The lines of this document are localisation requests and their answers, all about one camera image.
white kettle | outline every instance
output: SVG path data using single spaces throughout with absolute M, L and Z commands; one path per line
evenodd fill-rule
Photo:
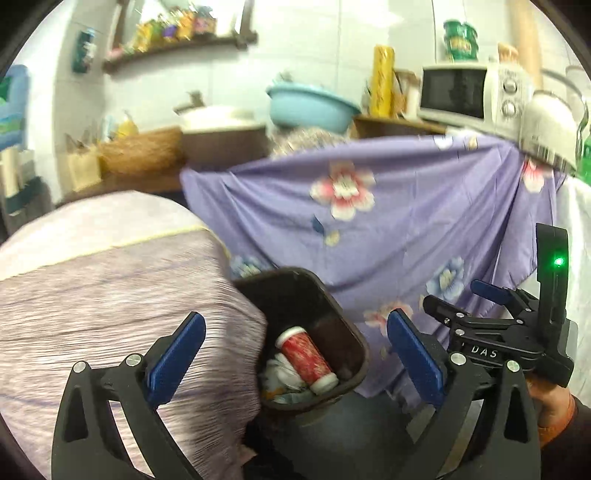
M 589 120 L 583 94 L 567 77 L 551 70 L 542 73 L 573 89 L 584 105 L 577 125 L 569 105 L 552 92 L 536 90 L 521 117 L 519 148 L 524 153 L 565 173 L 577 171 L 583 152 L 582 132 Z

brown woven basket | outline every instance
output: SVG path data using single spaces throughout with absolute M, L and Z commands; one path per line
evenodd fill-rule
M 125 175 L 144 175 L 172 168 L 183 160 L 181 136 L 181 129 L 173 127 L 100 144 L 103 168 Z

person's arm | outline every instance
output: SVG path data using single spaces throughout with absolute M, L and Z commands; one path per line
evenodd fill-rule
M 532 398 L 542 403 L 538 419 L 542 480 L 586 478 L 591 471 L 591 409 L 568 388 L 528 378 Z

microwave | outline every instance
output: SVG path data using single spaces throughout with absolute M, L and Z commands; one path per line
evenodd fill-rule
M 457 62 L 423 68 L 418 116 L 517 141 L 531 77 L 513 63 Z

purple fabric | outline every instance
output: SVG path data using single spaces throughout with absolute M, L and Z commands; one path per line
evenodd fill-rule
M 313 189 L 342 161 L 375 179 L 375 204 L 365 197 L 351 220 L 334 218 Z M 449 330 L 422 311 L 424 296 L 484 315 L 492 305 L 470 293 L 472 279 L 514 288 L 532 273 L 535 223 L 554 222 L 562 178 L 523 172 L 516 146 L 496 138 L 396 137 L 224 173 L 187 169 L 181 182 L 190 209 L 233 256 L 256 259 L 254 271 L 304 267 L 328 286 L 371 346 L 361 394 L 390 390 L 413 405 L 418 396 L 384 336 L 384 317 L 401 307 L 445 342 Z M 334 231 L 340 241 L 329 244 Z

